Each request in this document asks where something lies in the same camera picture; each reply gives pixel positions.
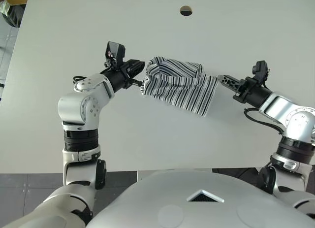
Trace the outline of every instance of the black cable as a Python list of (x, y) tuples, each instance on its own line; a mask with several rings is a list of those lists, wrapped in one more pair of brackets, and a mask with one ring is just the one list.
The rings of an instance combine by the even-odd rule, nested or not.
[(268, 89), (265, 81), (262, 83), (262, 86), (264, 86), (264, 88)]
[(259, 123), (259, 124), (262, 124), (264, 126), (268, 126), (270, 128), (273, 128), (274, 130), (278, 131), (279, 134), (283, 134), (283, 129), (281, 129), (279, 126), (276, 126), (274, 124), (271, 124), (271, 123), (267, 123), (267, 122), (263, 122), (263, 121), (259, 121), (259, 120), (256, 120), (254, 119), (253, 117), (249, 116), (247, 113), (249, 111), (258, 111), (257, 108), (247, 108), (247, 109), (244, 109), (244, 115), (246, 116), (247, 119), (251, 120), (251, 121), (254, 121), (256, 123)]
[(83, 79), (85, 79), (85, 78), (86, 78), (86, 77), (80, 76), (80, 75), (74, 76), (74, 77), (73, 77), (73, 84), (76, 84), (78, 81), (83, 80)]

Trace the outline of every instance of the striped cloth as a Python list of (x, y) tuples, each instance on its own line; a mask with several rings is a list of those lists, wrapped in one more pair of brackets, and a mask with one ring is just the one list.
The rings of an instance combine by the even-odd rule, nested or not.
[(140, 91), (174, 106), (206, 116), (218, 79), (206, 76), (201, 64), (153, 57)]

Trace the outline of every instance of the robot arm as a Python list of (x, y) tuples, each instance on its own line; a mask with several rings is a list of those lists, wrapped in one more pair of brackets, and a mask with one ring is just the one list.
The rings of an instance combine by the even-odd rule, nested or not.
[(299, 106), (269, 90), (265, 85), (269, 74), (265, 61), (257, 62), (252, 73), (255, 76), (245, 80), (239, 81), (229, 75), (221, 75), (219, 80), (236, 93), (235, 100), (249, 103), (254, 107), (251, 109), (285, 127), (285, 130), (277, 128), (281, 129), (282, 138), (270, 162), (260, 170), (257, 186), (289, 205), (300, 207), (306, 214), (313, 214), (315, 196), (305, 189), (315, 152), (315, 109)]
[(125, 47), (108, 42), (106, 69), (89, 77), (74, 77), (74, 92), (59, 100), (63, 121), (63, 184), (32, 213), (6, 228), (83, 228), (93, 217), (96, 190), (105, 186), (106, 164), (100, 160), (98, 144), (99, 114), (121, 88), (132, 84), (145, 63), (123, 61)]

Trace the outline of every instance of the tiled floor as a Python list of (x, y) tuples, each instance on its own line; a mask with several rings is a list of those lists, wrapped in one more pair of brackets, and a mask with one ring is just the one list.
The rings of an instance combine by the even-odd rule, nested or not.
[[(62, 174), (0, 174), (0, 227), (32, 212), (63, 185)], [(106, 186), (96, 193), (94, 214), (99, 213), (127, 187), (137, 172), (108, 172)]]
[[(5, 84), (18, 30), (8, 25), (0, 14), (0, 84)], [(2, 92), (3, 88), (0, 87), (0, 98)]]

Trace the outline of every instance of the hole in table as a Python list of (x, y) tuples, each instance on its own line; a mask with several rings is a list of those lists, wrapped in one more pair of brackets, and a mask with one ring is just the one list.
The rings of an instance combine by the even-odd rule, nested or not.
[(190, 6), (188, 5), (184, 5), (180, 8), (179, 12), (181, 13), (181, 15), (183, 16), (190, 16), (192, 14), (192, 9)]

